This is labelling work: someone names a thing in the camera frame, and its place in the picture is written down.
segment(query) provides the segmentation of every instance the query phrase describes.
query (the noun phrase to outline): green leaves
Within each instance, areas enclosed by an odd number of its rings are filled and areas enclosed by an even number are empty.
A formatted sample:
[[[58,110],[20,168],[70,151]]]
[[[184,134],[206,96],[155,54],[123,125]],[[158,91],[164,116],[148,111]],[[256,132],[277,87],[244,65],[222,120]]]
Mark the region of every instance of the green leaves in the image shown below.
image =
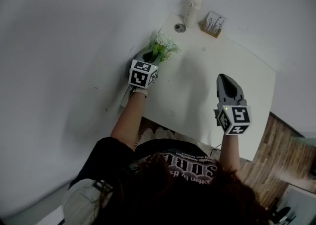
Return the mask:
[[[173,41],[169,36],[158,33],[149,44],[149,48],[153,51],[152,60],[156,59],[161,53],[161,62],[167,60],[172,52],[180,52],[180,45]]]

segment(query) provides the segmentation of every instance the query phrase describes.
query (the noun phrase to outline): long brown hair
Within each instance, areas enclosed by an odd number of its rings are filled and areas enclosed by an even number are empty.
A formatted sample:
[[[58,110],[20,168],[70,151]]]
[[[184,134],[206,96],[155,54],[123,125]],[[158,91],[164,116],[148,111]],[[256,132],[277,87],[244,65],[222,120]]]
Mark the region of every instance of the long brown hair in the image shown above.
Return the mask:
[[[108,205],[102,205],[109,194],[104,184],[99,212],[94,225],[113,222],[162,223],[165,221],[208,224],[267,224],[267,212],[256,200],[254,191],[244,185],[234,172],[218,170],[211,185],[174,178],[162,155],[155,154],[138,164],[139,173],[114,168],[106,183],[113,187]]]

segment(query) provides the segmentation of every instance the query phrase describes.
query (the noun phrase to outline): white bottle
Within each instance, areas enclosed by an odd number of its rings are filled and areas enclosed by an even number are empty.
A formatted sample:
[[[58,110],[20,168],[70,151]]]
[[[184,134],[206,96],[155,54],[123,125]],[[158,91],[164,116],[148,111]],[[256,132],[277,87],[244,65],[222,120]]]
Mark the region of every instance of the white bottle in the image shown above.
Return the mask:
[[[202,0],[188,0],[186,14],[184,16],[184,25],[194,27],[197,22],[198,13],[202,8]]]

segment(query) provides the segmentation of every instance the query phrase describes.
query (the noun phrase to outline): woman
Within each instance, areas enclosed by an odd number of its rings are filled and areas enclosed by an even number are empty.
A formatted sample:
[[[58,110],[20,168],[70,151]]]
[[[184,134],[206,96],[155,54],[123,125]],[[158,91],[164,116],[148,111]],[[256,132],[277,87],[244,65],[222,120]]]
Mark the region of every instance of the woman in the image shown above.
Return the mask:
[[[71,183],[63,200],[65,223],[266,224],[266,211],[238,178],[237,135],[223,136],[219,162],[171,139],[134,151],[146,95],[134,90],[110,137],[96,144]]]

